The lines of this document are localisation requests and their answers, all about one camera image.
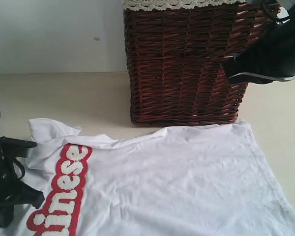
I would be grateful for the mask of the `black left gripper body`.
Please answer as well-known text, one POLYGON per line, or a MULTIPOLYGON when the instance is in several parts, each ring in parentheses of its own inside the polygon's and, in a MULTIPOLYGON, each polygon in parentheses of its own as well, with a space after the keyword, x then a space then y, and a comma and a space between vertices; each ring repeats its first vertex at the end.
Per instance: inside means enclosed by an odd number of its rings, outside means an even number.
POLYGON ((37 191, 21 181, 25 168, 17 159, 0 157, 0 228, 8 227, 14 218, 14 206, 37 207, 37 191))

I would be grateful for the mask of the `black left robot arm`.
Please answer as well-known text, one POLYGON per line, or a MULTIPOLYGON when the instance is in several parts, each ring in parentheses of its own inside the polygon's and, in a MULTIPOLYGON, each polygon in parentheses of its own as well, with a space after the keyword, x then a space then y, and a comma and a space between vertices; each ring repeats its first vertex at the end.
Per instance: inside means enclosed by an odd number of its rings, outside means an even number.
POLYGON ((16 205, 30 204, 39 209, 45 200, 42 191, 22 182, 25 167, 17 159, 26 158, 28 150, 35 147, 36 142, 0 135, 0 228, 11 224, 16 205))

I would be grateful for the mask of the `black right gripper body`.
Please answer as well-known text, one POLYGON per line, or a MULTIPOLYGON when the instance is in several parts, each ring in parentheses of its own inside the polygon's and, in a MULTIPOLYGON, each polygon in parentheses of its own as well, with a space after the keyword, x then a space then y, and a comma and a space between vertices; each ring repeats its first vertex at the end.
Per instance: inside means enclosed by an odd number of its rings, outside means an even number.
POLYGON ((262 78, 290 82, 295 79, 295 0, 280 0, 278 3, 286 9, 287 17, 278 18, 266 9, 266 1, 259 1, 264 14, 274 25, 236 60, 257 67, 262 78))

